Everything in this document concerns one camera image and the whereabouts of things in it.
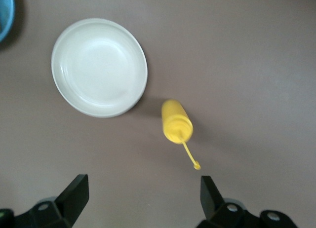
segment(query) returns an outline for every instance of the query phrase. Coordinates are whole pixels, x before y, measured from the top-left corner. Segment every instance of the table surface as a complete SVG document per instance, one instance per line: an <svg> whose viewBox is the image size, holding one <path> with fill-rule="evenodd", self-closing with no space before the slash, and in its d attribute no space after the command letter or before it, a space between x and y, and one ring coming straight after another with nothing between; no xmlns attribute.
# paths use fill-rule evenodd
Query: table surface
<svg viewBox="0 0 316 228"><path fill-rule="evenodd" d="M0 43L0 207L16 214L89 175L76 228L194 228L200 176L254 215L316 226L316 0L16 0ZM56 39L112 20L142 46L148 83L113 118L71 107L51 73ZM194 125L202 169L162 133L164 100Z"/></svg>

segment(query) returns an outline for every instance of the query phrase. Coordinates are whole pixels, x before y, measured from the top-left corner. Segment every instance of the yellow squeeze bottle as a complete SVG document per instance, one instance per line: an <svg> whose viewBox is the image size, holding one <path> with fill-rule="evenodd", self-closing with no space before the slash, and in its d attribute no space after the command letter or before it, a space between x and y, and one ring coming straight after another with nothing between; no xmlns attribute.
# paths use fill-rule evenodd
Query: yellow squeeze bottle
<svg viewBox="0 0 316 228"><path fill-rule="evenodd" d="M161 116L162 130L166 138L173 143L182 144L193 162L194 168L200 170L201 166L194 160L186 144L193 134L193 125L180 102L177 100L165 101L162 105Z"/></svg>

